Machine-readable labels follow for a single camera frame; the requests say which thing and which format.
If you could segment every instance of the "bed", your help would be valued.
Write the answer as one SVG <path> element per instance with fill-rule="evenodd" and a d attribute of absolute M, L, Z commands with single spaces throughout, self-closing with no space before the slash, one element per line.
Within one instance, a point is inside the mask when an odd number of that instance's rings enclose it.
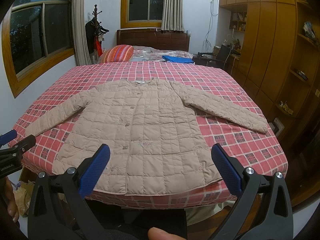
<path fill-rule="evenodd" d="M 194 86 L 263 116 L 239 84 L 221 69 L 154 61 L 77 66 L 58 79 L 19 118 L 13 127 L 17 130 L 18 137 L 11 145 L 25 136 L 25 128 L 29 123 L 81 90 L 88 90 L 98 84 L 120 78 L 148 80 L 152 77 L 176 80 Z M 46 171 L 51 174 L 52 162 L 79 116 L 80 113 L 38 136 L 36 146 L 24 154 L 23 165 L 35 173 Z M 287 173 L 287 159 L 270 127 L 264 135 L 201 111 L 197 112 L 196 118 L 209 146 L 220 143 L 230 156 L 236 157 L 245 167 L 253 167 L 260 174 L 271 175 L 276 171 L 284 175 Z M 126 196 L 94 191 L 89 198 L 123 207 L 159 209 L 222 203 L 235 199 L 235 196 L 231 195 L 225 183 L 220 181 L 178 195 Z"/>
<path fill-rule="evenodd" d="M 188 32 L 160 32 L 157 29 L 117 30 L 117 45 L 133 46 L 130 61 L 162 61 L 163 55 L 192 59 Z"/>

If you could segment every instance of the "pillow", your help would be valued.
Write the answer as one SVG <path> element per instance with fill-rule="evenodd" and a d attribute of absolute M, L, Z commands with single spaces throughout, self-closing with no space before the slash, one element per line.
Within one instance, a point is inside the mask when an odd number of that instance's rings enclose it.
<path fill-rule="evenodd" d="M 117 45 L 105 51 L 100 57 L 100 63 L 129 61 L 133 54 L 131 45 Z"/>

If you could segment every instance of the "metal screw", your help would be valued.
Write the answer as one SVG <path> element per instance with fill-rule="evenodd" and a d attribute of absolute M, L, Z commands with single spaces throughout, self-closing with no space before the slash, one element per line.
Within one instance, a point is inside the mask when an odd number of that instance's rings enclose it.
<path fill-rule="evenodd" d="M 43 178 L 44 176 L 45 176 L 45 172 L 44 171 L 39 172 L 39 174 L 38 174 L 39 178 Z"/>
<path fill-rule="evenodd" d="M 282 175 L 282 173 L 281 172 L 276 172 L 276 176 L 279 178 L 279 179 L 282 179 L 282 177 L 283 177 L 283 175 Z"/>
<path fill-rule="evenodd" d="M 68 174 L 74 174 L 75 172 L 76 172 L 76 168 L 74 168 L 74 167 L 71 167 L 71 168 L 67 169 L 67 173 Z"/>
<path fill-rule="evenodd" d="M 251 168 L 251 167 L 248 167 L 245 169 L 245 172 L 248 173 L 248 174 L 254 174 L 254 169 Z"/>

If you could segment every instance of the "jacket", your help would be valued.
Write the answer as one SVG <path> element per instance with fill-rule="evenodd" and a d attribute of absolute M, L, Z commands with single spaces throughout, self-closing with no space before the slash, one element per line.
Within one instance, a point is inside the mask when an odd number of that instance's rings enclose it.
<path fill-rule="evenodd" d="M 266 133 L 265 118 L 223 98 L 158 78 L 137 84 L 106 82 L 57 105 L 26 129 L 35 136 L 84 108 L 52 172 L 78 167 L 102 143 L 110 160 L 95 190 L 126 195 L 170 195 L 221 180 L 195 116 L 195 108 Z"/>

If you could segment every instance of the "chair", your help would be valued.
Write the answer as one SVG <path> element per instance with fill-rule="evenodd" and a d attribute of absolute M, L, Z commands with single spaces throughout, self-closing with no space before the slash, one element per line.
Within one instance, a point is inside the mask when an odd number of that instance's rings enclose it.
<path fill-rule="evenodd" d="M 223 69 L 224 70 L 224 65 L 226 63 L 226 60 L 230 54 L 230 48 L 224 46 L 224 45 L 221 45 L 221 49 L 219 51 L 219 53 L 216 55 L 214 53 L 207 53 L 207 52 L 198 52 L 198 59 L 200 61 L 207 61 L 207 66 L 212 66 L 212 67 L 215 67 L 215 68 L 220 68 L 220 69 Z M 203 58 L 202 56 L 203 55 L 210 55 L 210 56 L 213 56 L 215 58 Z"/>

